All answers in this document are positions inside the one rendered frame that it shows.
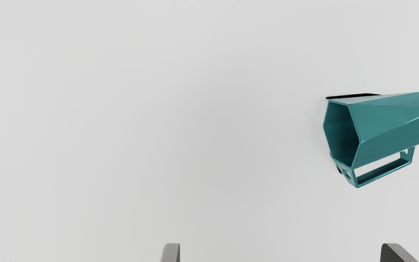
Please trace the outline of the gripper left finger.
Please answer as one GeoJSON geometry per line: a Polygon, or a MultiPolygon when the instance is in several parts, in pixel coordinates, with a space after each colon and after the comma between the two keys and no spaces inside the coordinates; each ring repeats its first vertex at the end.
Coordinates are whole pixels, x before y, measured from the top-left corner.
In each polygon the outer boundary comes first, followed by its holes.
{"type": "Polygon", "coordinates": [[[181,262],[179,243],[168,243],[163,247],[161,262],[181,262]]]}

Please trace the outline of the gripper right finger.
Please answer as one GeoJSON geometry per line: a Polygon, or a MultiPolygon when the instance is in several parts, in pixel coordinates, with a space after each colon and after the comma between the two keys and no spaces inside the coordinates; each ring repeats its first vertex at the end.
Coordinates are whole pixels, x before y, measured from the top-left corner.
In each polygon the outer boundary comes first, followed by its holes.
{"type": "Polygon", "coordinates": [[[401,245],[384,243],[381,247],[380,262],[418,262],[418,260],[401,245]]]}

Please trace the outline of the teal faceted mug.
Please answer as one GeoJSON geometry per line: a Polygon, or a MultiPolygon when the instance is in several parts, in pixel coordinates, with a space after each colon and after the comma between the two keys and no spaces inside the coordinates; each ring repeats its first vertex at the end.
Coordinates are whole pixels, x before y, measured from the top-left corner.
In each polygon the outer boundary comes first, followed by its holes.
{"type": "Polygon", "coordinates": [[[419,92],[327,97],[323,130],[338,171],[360,188],[412,163],[419,92]]]}

